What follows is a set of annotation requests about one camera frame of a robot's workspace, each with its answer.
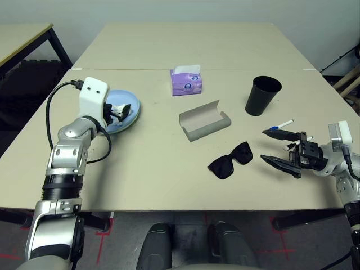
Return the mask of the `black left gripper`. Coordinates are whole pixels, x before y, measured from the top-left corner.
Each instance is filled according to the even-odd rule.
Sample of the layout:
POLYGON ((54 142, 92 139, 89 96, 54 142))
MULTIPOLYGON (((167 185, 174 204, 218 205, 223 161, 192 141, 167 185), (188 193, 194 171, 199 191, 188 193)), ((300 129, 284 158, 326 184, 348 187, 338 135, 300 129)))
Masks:
POLYGON ((122 113, 128 113, 131 110, 131 104, 122 104, 119 106, 119 111, 121 112, 118 114, 117 112, 112 112, 112 104, 104 103, 103 105, 103 118, 106 124, 112 124, 113 119, 111 116, 117 118, 119 122, 122 122, 124 119, 124 115, 122 113))

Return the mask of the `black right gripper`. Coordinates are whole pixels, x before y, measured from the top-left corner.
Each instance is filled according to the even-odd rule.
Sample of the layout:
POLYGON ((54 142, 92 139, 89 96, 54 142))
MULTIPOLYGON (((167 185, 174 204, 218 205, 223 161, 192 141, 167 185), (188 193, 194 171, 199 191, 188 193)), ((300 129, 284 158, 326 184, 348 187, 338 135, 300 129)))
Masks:
POLYGON ((302 169, 322 170, 328 162, 328 159, 323 157, 323 151, 318 144, 307 140, 305 132, 294 133, 282 129, 267 129, 262 133, 277 140, 299 140, 299 144, 289 152, 290 161, 274 156, 260 156, 267 164, 296 179, 302 177, 302 169))

